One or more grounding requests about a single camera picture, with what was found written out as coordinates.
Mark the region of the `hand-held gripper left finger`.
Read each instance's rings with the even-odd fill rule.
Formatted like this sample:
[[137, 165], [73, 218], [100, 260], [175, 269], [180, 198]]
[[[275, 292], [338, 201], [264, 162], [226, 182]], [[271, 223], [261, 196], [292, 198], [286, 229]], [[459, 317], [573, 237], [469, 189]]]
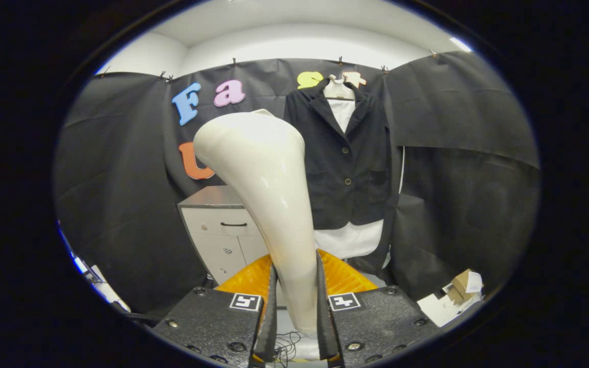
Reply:
[[152, 329], [180, 351], [221, 367], [275, 359], [277, 273], [262, 256], [217, 287], [194, 287]]

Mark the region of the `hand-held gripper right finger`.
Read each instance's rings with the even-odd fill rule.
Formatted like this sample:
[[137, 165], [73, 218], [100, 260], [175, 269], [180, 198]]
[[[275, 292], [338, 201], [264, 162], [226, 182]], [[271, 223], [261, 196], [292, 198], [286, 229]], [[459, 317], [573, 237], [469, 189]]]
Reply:
[[397, 286], [378, 287], [332, 254], [317, 256], [317, 334], [329, 366], [387, 366], [439, 328]]

